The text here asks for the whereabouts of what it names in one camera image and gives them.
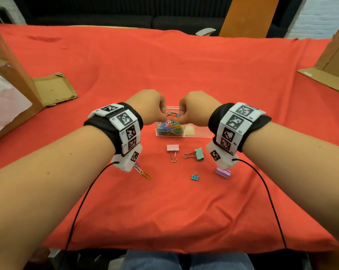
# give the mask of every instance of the cardboard box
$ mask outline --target cardboard box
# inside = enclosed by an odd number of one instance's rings
[[[33,117],[46,106],[78,97],[76,91],[61,73],[37,79],[29,77],[1,35],[0,75],[32,102],[30,108],[20,113],[0,131],[0,137]]]
[[[339,91],[339,30],[315,66],[298,72]]]

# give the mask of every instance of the black couch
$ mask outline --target black couch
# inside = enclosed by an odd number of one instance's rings
[[[26,22],[42,26],[119,26],[218,36],[232,0],[14,0]],[[283,38],[302,0],[280,0],[267,37]]]

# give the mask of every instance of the hand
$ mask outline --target hand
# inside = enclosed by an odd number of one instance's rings
[[[126,103],[140,114],[144,125],[167,120],[166,100],[156,90],[142,90],[128,99]]]
[[[217,99],[203,91],[189,92],[180,101],[180,114],[182,116],[178,118],[178,122],[207,127],[212,113],[221,105]]]

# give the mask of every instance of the forearm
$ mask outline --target forearm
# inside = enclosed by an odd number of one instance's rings
[[[243,152],[339,240],[339,146],[268,123]]]
[[[102,131],[85,126],[1,169],[0,254],[25,263],[114,153]]]

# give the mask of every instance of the white brick wall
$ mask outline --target white brick wall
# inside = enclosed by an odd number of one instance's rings
[[[8,10],[10,16],[16,24],[26,24],[26,21],[24,20],[16,3],[14,3],[13,0],[0,0],[0,6],[5,7]]]
[[[332,38],[339,29],[339,0],[304,0],[288,38]]]

